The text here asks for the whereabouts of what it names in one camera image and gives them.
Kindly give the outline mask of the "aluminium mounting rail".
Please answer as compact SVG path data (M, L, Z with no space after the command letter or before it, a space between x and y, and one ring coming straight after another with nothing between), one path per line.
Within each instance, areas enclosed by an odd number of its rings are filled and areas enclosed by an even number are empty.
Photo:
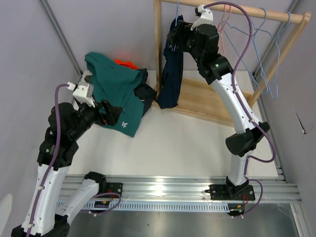
M224 177L194 176L123 176L107 175L108 182L123 183L123 200L162 202L203 202L210 199L205 192L211 184L224 184ZM262 203L302 203L296 184L284 180L260 180Z

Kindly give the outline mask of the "black shorts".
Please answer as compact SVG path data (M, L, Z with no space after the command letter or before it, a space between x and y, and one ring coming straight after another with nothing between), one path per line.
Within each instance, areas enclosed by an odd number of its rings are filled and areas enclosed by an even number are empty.
M143 115L151 108L153 101L156 100L157 92L147 84L148 71L146 68L137 69L141 73L142 80L139 85L134 89L134 94L143 102Z

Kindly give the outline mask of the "pink hanger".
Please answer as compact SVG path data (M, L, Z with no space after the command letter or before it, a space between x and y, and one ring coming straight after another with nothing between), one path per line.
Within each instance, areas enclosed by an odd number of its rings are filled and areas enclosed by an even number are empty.
M223 29L225 27L225 23L224 25L222 25L223 21L224 21L224 17L226 15L226 5L224 5L224 12L223 12L223 15L217 25L217 30L219 32L219 36L220 36L220 43L221 43L221 46L222 46L222 54L225 56L226 55L226 52L225 52L225 45L224 45L224 39L223 39Z
M227 16L226 20L223 21L222 30L225 28L225 26L226 26L226 24L227 24L227 22L228 22L228 20L229 20L229 18L230 18L230 16L231 16L231 14L232 14L232 6L229 5L229 13L228 13L228 16Z

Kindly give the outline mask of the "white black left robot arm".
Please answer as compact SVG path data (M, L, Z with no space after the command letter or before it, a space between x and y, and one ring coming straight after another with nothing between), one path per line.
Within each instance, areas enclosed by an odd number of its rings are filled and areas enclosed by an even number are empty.
M15 227L13 237L66 237L71 223L92 198L117 197L121 191L111 192L106 176L87 173L80 187L57 207L62 184L77 150L78 139L93 124L116 125L123 111L107 100L93 107L79 103L76 110L70 103L56 103L48 118L49 128L39 147L38 176L34 196L25 221Z

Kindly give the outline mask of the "navy blue shorts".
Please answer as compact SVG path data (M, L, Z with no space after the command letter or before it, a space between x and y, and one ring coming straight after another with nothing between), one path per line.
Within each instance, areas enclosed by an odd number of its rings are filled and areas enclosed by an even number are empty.
M162 71L162 89L157 97L161 109L174 108L178 105L183 77L183 52L172 49L169 40L166 40L163 55L166 59Z

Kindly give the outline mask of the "wooden clothes rack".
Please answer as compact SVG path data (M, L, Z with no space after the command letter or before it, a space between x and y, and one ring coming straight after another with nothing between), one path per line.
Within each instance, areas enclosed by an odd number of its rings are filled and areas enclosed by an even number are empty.
M155 48L156 48L156 90L162 88L162 13L161 1L154 1L154 25L155 25ZM268 69L267 80L272 79L273 73L277 71L277 64L282 63L293 45L308 25L312 14L308 11L303 14L287 14L285 12L268 10L264 11L257 7L242 6L249 16L254 18L268 19L278 22L290 22L294 28L285 40L281 48L280 58L275 58ZM183 79L183 87L180 93L179 105L172 109L173 112L181 113L187 116L203 119L218 124L233 126L233 121L229 116L228 110L220 100L219 95L206 83L196 80Z

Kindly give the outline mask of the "orange mesh shorts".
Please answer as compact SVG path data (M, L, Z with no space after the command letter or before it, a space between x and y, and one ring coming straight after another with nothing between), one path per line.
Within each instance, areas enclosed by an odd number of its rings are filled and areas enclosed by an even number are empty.
M130 61L121 61L119 59L115 59L114 62L120 66L124 66L133 70L137 70L138 67Z

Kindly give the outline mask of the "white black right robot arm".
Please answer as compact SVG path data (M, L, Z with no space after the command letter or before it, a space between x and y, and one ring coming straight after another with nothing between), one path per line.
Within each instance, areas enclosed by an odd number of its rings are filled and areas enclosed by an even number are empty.
M224 185L210 185L207 190L212 200L254 200L253 187L246 179L247 157L253 153L268 132L267 122L260 122L248 106L244 95L233 76L233 69L227 58L218 52L219 34L211 24L202 24L192 29L192 24L179 20L168 35L171 46L188 52L195 62L199 74L220 96L228 110L235 128L235 134L226 138L225 144L232 154L231 168Z

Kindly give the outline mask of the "teal green shorts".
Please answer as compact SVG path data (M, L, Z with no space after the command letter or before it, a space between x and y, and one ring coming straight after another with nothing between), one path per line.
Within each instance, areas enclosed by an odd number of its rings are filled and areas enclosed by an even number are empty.
M103 127L134 137L144 110L144 103L134 93L142 82L141 72L121 66L97 52L86 54L85 62L92 73L90 83L94 86L95 101L107 100L112 106L123 108L116 125Z

